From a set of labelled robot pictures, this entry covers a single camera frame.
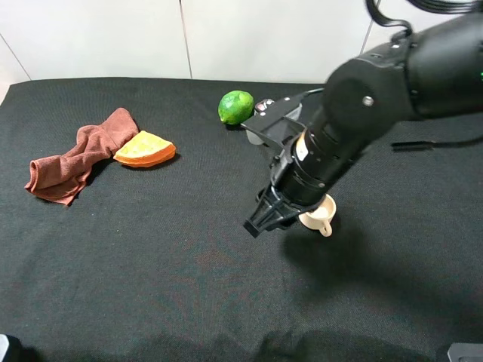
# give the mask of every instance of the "lime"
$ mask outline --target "lime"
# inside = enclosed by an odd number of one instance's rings
[[[253,115],[254,98],[243,90],[225,94],[218,106],[218,115],[225,124],[241,124]]]

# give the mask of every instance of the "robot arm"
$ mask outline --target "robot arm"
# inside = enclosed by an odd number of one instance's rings
[[[285,228],[314,210],[373,141],[397,122],[483,111],[483,13],[393,37],[343,64],[313,122],[271,165],[245,228]]]

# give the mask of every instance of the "toy orange slice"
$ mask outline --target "toy orange slice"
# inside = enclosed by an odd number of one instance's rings
[[[124,164],[150,164],[173,152],[176,152],[173,143],[142,130],[115,153],[114,159]]]
[[[125,162],[122,162],[122,164],[124,166],[129,166],[129,167],[152,167],[152,166],[156,166],[157,164],[160,164],[162,162],[171,160],[175,155],[176,155],[176,151],[173,151],[171,154],[166,155],[165,157],[160,158],[160,159],[158,159],[157,161],[154,161],[154,162],[147,162],[145,164],[127,164]]]

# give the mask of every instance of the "small cup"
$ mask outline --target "small cup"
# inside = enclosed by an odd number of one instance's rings
[[[300,222],[307,228],[319,230],[325,237],[332,235],[331,221],[334,218],[337,206],[330,195],[325,195],[324,201],[311,213],[299,215]]]

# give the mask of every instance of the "brown cloth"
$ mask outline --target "brown cloth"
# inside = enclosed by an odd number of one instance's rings
[[[65,155],[31,161],[25,189],[38,198],[69,205],[85,187],[92,165],[113,156],[138,132],[129,112],[116,109],[101,125],[79,128],[77,146]]]

